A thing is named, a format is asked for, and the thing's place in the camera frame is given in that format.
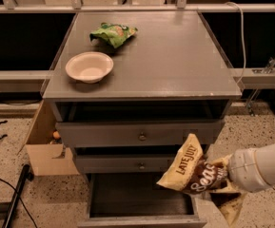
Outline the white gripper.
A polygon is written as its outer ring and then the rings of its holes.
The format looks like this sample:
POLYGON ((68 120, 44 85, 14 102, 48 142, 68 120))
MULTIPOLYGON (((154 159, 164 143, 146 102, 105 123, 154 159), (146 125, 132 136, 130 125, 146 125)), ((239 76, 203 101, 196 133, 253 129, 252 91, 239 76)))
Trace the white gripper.
POLYGON ((257 193, 270 188, 260 173, 255 148, 236 150, 228 161, 227 170, 233 183, 247 192, 257 193))

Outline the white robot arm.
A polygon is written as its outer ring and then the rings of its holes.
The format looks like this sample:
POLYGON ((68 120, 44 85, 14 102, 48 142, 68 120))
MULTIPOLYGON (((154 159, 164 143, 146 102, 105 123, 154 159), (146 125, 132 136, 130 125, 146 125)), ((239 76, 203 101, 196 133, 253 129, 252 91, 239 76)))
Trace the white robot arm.
POLYGON ((275 143, 236 150, 227 170, 230 179, 247 192, 256 193, 275 186, 275 143))

